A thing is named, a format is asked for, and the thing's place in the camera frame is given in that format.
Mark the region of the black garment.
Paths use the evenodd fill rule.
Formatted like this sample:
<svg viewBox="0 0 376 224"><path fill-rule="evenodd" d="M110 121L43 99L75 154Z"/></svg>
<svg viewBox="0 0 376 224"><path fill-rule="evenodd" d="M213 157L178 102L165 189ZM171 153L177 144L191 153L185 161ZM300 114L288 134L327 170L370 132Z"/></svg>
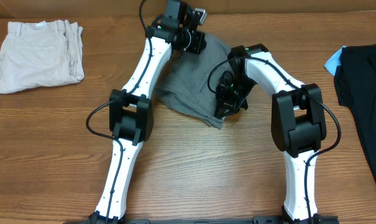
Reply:
<svg viewBox="0 0 376 224"><path fill-rule="evenodd" d="M340 60L334 75L338 102L354 117L376 183L376 45L345 47Z"/></svg>

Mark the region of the light blue cloth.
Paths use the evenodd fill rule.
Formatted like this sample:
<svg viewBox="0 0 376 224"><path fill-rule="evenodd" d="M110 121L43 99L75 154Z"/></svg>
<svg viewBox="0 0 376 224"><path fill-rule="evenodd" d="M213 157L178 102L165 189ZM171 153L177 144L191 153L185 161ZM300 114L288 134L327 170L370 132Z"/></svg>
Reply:
<svg viewBox="0 0 376 224"><path fill-rule="evenodd" d="M335 76L337 67L341 65L340 56L342 54L342 50L346 48L343 45L338 51L336 51L324 64L325 69L332 75Z"/></svg>

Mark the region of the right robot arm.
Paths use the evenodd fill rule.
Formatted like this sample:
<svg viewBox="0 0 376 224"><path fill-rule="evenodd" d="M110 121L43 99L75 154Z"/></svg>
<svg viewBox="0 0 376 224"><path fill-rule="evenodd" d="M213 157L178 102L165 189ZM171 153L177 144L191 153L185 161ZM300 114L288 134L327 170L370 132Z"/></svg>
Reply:
<svg viewBox="0 0 376 224"><path fill-rule="evenodd" d="M251 89L262 87L272 99L272 138L285 160L287 191L281 221L322 223L314 201L316 152L326 137L319 86L293 78L262 44L233 47L226 62L231 70L221 75L213 91L214 116L221 119L246 110Z"/></svg>

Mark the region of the grey shorts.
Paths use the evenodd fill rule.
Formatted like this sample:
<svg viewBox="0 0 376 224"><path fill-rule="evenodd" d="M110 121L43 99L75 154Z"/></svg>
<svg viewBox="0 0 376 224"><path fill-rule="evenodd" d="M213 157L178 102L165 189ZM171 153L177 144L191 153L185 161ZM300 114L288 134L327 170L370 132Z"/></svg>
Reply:
<svg viewBox="0 0 376 224"><path fill-rule="evenodd" d="M166 107L221 129L223 119L214 117L216 97L207 80L211 70L227 59L231 47L213 34L206 34L205 41L206 47L200 54L182 52L174 58L155 90Z"/></svg>

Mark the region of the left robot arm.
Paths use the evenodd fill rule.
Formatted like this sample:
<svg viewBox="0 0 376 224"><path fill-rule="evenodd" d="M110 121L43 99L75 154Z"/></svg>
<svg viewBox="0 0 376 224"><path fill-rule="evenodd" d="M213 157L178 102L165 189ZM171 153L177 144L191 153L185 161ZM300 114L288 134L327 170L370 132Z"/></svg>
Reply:
<svg viewBox="0 0 376 224"><path fill-rule="evenodd" d="M153 130L152 93L161 71L175 50L200 54L206 47L198 26L207 18L205 9L193 9L183 1L168 1L164 14L143 26L145 47L129 81L113 89L108 102L94 109L109 109L108 139L112 156L106 183L87 223L124 223L127 192L137 156Z"/></svg>

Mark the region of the folded white shorts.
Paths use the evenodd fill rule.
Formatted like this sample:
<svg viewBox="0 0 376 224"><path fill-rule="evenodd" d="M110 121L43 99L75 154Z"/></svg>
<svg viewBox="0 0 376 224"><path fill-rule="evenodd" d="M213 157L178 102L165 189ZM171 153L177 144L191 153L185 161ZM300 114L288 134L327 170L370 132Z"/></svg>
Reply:
<svg viewBox="0 0 376 224"><path fill-rule="evenodd" d="M83 81L82 34L82 26L68 20L9 22L0 49L0 95Z"/></svg>

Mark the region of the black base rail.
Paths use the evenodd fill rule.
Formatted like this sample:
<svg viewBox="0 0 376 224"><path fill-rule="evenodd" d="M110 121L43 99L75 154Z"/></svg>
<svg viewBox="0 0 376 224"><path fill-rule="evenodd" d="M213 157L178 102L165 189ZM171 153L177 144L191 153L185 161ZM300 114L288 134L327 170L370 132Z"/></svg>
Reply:
<svg viewBox="0 0 376 224"><path fill-rule="evenodd" d="M123 224L284 224L279 216L256 216L254 218L196 219L196 220L149 220L124 219Z"/></svg>

